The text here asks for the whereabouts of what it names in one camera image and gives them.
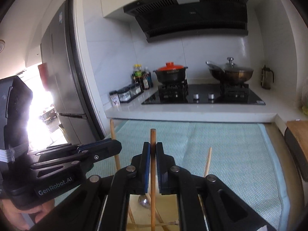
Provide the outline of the left human hand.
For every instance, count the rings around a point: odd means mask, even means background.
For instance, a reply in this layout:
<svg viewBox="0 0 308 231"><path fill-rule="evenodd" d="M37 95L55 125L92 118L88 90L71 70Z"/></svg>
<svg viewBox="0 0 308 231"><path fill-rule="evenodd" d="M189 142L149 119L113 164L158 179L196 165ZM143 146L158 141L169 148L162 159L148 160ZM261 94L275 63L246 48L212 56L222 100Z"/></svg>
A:
<svg viewBox="0 0 308 231"><path fill-rule="evenodd" d="M8 221L19 230L30 230L29 224L23 217L23 214L34 214L34 222L38 223L47 216L55 207L55 200L52 199L48 202L38 205L35 208L22 211L17 209L9 199L3 199L3 212Z"/></svg>

